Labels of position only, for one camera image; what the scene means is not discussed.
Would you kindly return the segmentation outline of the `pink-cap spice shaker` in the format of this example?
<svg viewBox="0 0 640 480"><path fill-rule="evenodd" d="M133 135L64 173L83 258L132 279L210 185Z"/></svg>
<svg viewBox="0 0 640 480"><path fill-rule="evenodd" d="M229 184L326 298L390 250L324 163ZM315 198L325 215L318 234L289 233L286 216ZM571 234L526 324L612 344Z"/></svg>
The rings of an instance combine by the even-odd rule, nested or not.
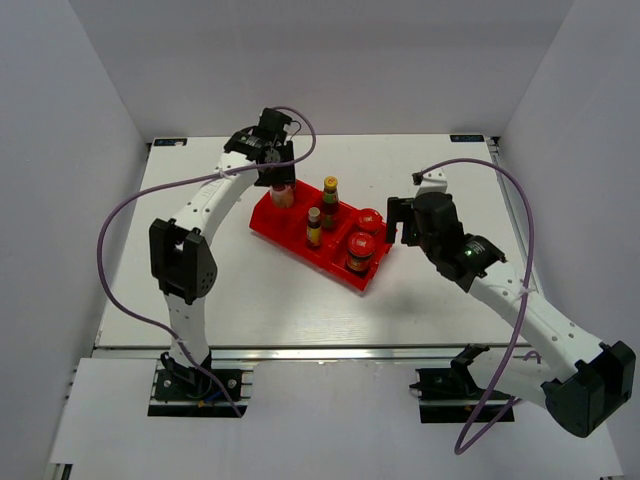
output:
<svg viewBox="0 0 640 480"><path fill-rule="evenodd" d="M270 189L270 197L276 208L291 208L295 203L294 187L291 184L274 185Z"/></svg>

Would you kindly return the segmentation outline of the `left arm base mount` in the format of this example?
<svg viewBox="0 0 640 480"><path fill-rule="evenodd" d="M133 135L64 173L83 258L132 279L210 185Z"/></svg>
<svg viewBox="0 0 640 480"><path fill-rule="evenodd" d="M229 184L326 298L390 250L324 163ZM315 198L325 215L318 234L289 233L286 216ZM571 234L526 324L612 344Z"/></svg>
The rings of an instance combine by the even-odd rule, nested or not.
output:
<svg viewBox="0 0 640 480"><path fill-rule="evenodd" d="M200 372L196 385L156 366L150 391L147 415L166 418L241 418L252 395L253 371L237 368L212 369L224 385L240 415L228 401L220 386Z"/></svg>

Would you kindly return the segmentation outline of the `red-lid sauce jar front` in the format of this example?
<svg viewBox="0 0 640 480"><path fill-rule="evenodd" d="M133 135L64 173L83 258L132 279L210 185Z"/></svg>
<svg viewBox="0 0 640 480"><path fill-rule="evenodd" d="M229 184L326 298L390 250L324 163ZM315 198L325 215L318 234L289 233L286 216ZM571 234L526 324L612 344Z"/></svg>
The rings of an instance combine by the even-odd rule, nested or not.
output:
<svg viewBox="0 0 640 480"><path fill-rule="evenodd" d="M366 273L375 249L375 239L371 234L360 231L351 234L347 240L346 267L359 275Z"/></svg>

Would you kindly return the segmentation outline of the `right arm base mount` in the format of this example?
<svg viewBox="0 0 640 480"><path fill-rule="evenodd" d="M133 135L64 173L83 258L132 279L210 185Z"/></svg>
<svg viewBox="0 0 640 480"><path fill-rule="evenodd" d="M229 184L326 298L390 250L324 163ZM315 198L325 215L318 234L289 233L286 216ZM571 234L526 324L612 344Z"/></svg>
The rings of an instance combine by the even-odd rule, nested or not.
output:
<svg viewBox="0 0 640 480"><path fill-rule="evenodd" d="M466 368L481 353L491 351L483 344L468 344L447 367L416 370L416 381L409 385L418 400L422 424L465 424L484 393Z"/></svg>

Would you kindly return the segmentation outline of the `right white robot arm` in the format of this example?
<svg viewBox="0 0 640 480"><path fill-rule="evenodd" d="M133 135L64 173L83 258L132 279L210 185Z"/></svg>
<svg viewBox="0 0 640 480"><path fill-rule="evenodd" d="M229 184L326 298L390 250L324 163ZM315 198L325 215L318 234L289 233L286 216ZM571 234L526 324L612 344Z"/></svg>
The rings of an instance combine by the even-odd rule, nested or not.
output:
<svg viewBox="0 0 640 480"><path fill-rule="evenodd" d="M436 271L493 310L533 348L513 359L487 345L469 344L443 372L419 371L411 390L423 401L478 398L493 392L545 409L568 433L586 438L632 395L636 355L624 342L607 344L570 320L529 287L488 239L465 232L444 176L436 167L413 175L414 197L387 200L386 240L418 246Z"/></svg>

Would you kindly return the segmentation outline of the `red-lid sauce jar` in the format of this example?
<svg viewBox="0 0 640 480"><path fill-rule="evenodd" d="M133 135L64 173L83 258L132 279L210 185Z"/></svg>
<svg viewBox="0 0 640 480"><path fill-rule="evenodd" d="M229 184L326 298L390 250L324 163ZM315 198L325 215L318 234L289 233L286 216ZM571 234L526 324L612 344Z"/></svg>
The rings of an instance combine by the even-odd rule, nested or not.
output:
<svg viewBox="0 0 640 480"><path fill-rule="evenodd" d="M360 231L351 234L347 240L346 267L359 275L366 273L375 249L375 239L371 234Z"/></svg>
<svg viewBox="0 0 640 480"><path fill-rule="evenodd" d="M364 208L358 211L355 225L360 232L375 236L384 227L384 220L375 209Z"/></svg>

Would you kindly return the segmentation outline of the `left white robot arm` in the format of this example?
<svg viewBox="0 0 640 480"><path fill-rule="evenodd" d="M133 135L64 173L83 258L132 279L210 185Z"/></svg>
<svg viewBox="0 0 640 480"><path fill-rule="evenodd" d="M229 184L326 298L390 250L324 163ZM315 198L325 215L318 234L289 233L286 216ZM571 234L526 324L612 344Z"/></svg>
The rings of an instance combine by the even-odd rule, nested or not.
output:
<svg viewBox="0 0 640 480"><path fill-rule="evenodd" d="M220 177L205 182L170 219L156 219L150 226L151 273L177 334L161 363L188 398L201 399L215 389L207 371L211 355L205 333L205 296L218 273L210 243L249 187L295 181L295 168L284 165L294 159L287 138L292 123L282 111L264 109L255 126L234 133L223 146Z"/></svg>

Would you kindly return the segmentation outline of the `small tan-cap sauce bottle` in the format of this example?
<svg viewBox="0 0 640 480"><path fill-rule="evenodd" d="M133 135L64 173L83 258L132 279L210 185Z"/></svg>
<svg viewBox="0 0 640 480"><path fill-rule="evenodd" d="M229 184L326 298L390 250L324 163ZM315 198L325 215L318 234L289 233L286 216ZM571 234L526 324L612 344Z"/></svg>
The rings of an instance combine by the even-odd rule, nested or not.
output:
<svg viewBox="0 0 640 480"><path fill-rule="evenodd" d="M322 222L321 211L318 207L311 207L307 214L306 242L310 248L321 245Z"/></svg>

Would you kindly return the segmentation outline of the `tall yellow-cap sauce bottle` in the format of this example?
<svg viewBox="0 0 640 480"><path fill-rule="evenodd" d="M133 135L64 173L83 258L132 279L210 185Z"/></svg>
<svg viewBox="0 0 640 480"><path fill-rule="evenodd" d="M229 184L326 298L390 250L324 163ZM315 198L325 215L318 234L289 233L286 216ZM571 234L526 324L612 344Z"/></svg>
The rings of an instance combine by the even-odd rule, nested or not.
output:
<svg viewBox="0 0 640 480"><path fill-rule="evenodd" d="M324 229L333 230L335 228L335 217L338 210L338 179L335 176L327 176L324 179L321 202L321 224Z"/></svg>

